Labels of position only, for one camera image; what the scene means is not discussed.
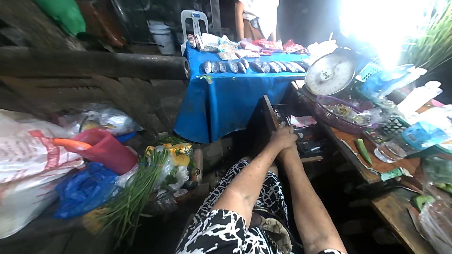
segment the purple plastic basket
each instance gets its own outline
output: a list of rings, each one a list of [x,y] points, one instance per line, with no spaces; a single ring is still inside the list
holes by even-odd
[[[362,113],[364,110],[345,102],[341,99],[338,99],[336,97],[328,96],[328,95],[319,95],[317,96],[317,104],[315,105],[315,114],[322,118],[327,124],[329,124],[331,127],[334,127],[342,132],[348,133],[348,134],[359,134],[363,132],[365,129],[375,129],[378,124],[375,123],[372,126],[362,126],[359,124],[355,124],[352,122],[349,122],[342,117],[337,116],[333,112],[327,110],[323,105],[329,105],[334,106],[337,104],[344,104],[345,106],[350,107],[353,109],[356,113]]]

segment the black and white dress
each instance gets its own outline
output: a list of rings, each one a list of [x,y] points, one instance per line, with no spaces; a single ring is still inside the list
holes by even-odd
[[[269,237],[268,231],[264,230],[263,227],[250,226],[249,229],[246,229],[245,220],[238,213],[228,210],[211,211],[213,204],[227,185],[248,163],[246,160],[241,160],[232,166],[220,181],[220,184],[206,198],[193,218],[192,224],[182,237],[176,249],[176,254],[287,253],[287,250],[281,251],[281,248]],[[278,220],[281,222],[279,224],[287,225],[287,205],[282,193],[278,177],[275,173],[269,171],[254,206],[254,213],[256,212],[263,218],[269,218],[273,221]],[[320,254],[342,253],[327,249]]]

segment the green bag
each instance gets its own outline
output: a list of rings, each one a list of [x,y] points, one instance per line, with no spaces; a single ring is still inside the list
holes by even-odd
[[[86,32],[85,20],[74,0],[35,0],[71,36]]]

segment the tarp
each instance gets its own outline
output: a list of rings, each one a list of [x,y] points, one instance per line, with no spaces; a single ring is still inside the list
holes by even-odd
[[[245,129],[258,100],[266,94],[272,104],[280,103],[291,81],[303,80],[305,73],[210,73],[212,83],[200,79],[201,64],[221,61],[217,53],[199,52],[187,45],[190,82],[182,102],[174,131],[188,140],[209,143],[233,131]],[[261,61],[299,61],[307,55],[275,53]]]

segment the weighing scale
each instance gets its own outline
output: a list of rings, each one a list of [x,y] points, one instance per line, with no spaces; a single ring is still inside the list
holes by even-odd
[[[317,59],[308,69],[301,92],[315,101],[318,95],[346,97],[344,90],[355,77],[355,61],[343,53],[331,53]]]

